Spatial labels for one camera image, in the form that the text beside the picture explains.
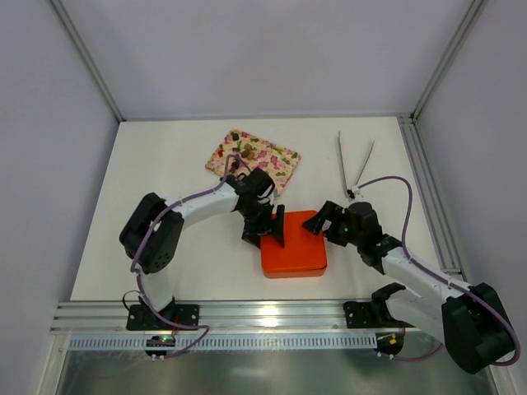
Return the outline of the orange box lid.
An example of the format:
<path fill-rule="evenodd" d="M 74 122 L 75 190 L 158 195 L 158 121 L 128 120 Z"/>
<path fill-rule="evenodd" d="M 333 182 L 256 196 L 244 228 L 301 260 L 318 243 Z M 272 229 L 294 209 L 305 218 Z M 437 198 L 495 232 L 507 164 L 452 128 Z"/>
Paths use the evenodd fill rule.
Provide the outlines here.
<path fill-rule="evenodd" d="M 285 247 L 281 248 L 271 236 L 260 239 L 261 268 L 294 270 L 300 267 L 327 267 L 327 254 L 321 233 L 313 235 L 302 227 L 316 211 L 290 211 L 285 213 Z"/>

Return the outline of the metal tongs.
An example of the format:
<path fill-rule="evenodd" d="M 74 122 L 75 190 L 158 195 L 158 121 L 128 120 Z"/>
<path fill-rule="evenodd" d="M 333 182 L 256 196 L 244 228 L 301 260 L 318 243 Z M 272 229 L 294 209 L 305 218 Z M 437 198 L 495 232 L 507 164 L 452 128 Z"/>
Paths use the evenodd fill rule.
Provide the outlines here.
<path fill-rule="evenodd" d="M 359 188 L 361 177 L 368 166 L 375 148 L 375 139 L 370 139 L 367 142 L 366 150 L 359 156 L 351 157 L 348 155 L 348 151 L 345 150 L 343 133 L 338 131 L 336 148 L 342 190 L 345 198 L 349 201 L 346 190 L 355 186 Z"/>

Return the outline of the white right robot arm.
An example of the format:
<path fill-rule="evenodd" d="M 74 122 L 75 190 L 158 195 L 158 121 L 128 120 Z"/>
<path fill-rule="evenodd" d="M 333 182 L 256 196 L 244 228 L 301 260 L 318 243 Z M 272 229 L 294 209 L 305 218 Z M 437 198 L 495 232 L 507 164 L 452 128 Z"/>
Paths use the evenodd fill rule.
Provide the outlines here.
<path fill-rule="evenodd" d="M 382 230 L 370 203 L 343 208 L 326 202 L 303 227 L 332 244 L 353 245 L 368 267 L 394 279 L 372 295 L 380 302 L 381 322 L 422 330 L 469 374 L 519 359 L 520 342 L 497 292 L 486 283 L 472 286 L 420 263 L 401 240 Z"/>

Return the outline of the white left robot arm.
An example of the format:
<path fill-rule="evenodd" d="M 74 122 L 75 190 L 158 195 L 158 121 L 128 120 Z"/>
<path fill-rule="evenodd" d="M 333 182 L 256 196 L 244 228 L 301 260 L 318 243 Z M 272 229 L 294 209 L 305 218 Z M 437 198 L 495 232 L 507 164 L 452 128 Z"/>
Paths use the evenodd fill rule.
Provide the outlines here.
<path fill-rule="evenodd" d="M 165 271 L 175 256 L 184 230 L 199 222 L 230 212 L 244 221 L 241 239 L 259 248 L 261 238 L 271 236 L 285 246 L 285 206 L 273 204 L 275 183 L 260 168 L 248 174 L 223 176 L 219 183 L 173 202 L 156 193 L 145 195 L 119 235 L 124 252 L 132 260 L 130 272 L 137 278 L 142 302 L 160 317 L 174 297 Z"/>

